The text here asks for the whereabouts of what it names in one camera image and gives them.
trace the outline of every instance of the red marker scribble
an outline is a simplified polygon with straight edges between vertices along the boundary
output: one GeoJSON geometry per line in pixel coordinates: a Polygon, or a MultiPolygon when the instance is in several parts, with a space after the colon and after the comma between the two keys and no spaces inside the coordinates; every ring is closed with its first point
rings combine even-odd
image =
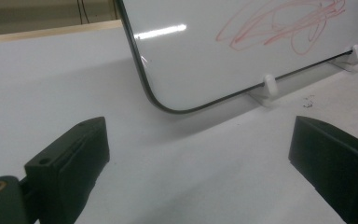
{"type": "Polygon", "coordinates": [[[216,41],[230,41],[235,50],[290,39],[296,54],[307,54],[321,36],[327,21],[345,11],[346,0],[251,0],[223,27],[216,41]],[[262,4],[250,14],[249,6],[262,4]]]}

